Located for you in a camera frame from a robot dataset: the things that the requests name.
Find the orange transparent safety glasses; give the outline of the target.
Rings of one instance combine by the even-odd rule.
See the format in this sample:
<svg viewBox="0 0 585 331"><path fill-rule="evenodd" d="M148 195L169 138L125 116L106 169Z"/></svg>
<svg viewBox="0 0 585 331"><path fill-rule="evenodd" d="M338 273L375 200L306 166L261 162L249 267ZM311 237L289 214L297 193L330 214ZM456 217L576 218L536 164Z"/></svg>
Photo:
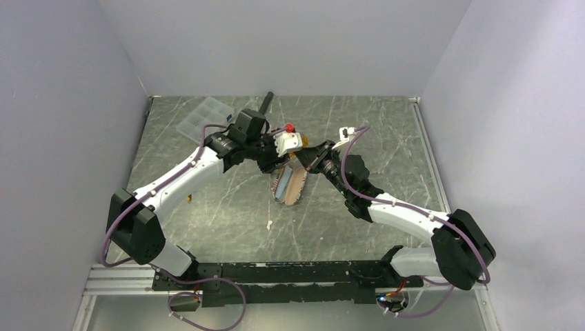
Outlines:
<svg viewBox="0 0 585 331"><path fill-rule="evenodd" d="M294 159L296 157L295 153L300 151L302 148L307 148L309 146L309 139L306 135L300 135L300 144L297 144L289 153L289 157Z"/></svg>

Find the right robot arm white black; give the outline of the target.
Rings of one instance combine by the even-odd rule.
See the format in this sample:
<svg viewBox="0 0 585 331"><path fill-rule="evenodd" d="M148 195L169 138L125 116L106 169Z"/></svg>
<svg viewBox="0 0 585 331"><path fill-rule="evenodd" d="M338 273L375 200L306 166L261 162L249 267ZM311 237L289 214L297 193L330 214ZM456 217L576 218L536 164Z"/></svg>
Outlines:
<svg viewBox="0 0 585 331"><path fill-rule="evenodd" d="M406 203L374 186L361 156L340 154L332 141L295 152L303 167L322 174L345 198L356 218L389 225L427 244L397 248L379 268L383 283L395 286L406 277L441 277L460 290L488 284L494 247L472 215L462 209L438 212Z"/></svg>

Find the printed glasses pouch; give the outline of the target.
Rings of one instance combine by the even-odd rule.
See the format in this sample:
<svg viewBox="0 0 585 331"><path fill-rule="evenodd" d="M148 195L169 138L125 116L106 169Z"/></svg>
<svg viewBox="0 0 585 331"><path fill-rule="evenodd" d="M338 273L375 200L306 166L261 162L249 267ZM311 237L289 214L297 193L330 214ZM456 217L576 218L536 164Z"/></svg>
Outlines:
<svg viewBox="0 0 585 331"><path fill-rule="evenodd" d="M279 170L273 183L273 199L286 206L295 205L301 198L307 176L303 167L285 165Z"/></svg>

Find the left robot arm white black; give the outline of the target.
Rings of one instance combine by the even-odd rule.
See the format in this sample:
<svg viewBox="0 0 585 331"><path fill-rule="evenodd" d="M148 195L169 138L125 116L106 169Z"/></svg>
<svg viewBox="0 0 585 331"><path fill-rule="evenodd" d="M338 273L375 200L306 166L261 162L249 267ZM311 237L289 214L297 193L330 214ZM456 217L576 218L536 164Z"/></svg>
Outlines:
<svg viewBox="0 0 585 331"><path fill-rule="evenodd" d="M108 247L115 243L128 260L165 270L179 289L193 287L199 263L166 239L161 222L198 186L243 161L252 160L261 172L271 173L303 145L294 126L271 130L264 113L255 110L242 110L228 125L206 124L199 146L173 169L133 192L122 188L112 195L101 264L119 265L106 261Z"/></svg>

